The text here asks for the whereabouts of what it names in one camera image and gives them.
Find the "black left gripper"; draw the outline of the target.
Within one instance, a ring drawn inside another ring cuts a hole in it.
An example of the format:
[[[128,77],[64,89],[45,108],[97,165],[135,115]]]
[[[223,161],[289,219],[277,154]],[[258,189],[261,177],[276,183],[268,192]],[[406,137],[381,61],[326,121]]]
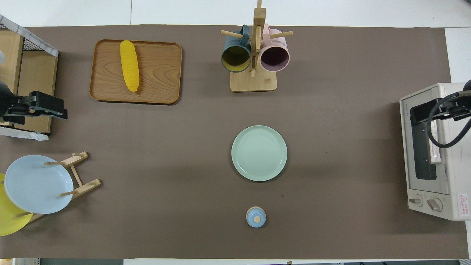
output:
[[[24,125],[27,116],[51,116],[67,120],[68,110],[64,108],[62,99],[43,92],[31,92],[27,97],[2,92],[2,122]]]

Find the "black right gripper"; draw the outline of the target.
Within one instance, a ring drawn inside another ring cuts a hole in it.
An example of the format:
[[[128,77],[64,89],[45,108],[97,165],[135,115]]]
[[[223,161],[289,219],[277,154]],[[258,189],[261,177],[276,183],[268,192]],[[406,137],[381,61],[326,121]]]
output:
[[[426,103],[417,105],[410,109],[411,124],[426,122],[431,123],[434,120],[461,120],[470,116],[471,109],[471,93],[455,92],[444,98],[436,98]],[[441,100],[442,111],[439,107],[436,111],[431,109]]]

